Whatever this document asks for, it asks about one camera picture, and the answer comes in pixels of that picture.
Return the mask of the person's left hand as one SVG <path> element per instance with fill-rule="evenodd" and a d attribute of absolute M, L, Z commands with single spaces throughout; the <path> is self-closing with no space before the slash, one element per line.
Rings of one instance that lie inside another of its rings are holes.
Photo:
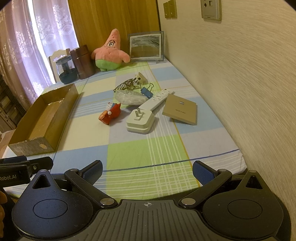
<path fill-rule="evenodd" d="M 0 192 L 0 238 L 3 238 L 3 236 L 4 236 L 5 212 L 4 212 L 4 208 L 2 205 L 7 203 L 7 201 L 8 201 L 7 196 L 3 192 Z"/>

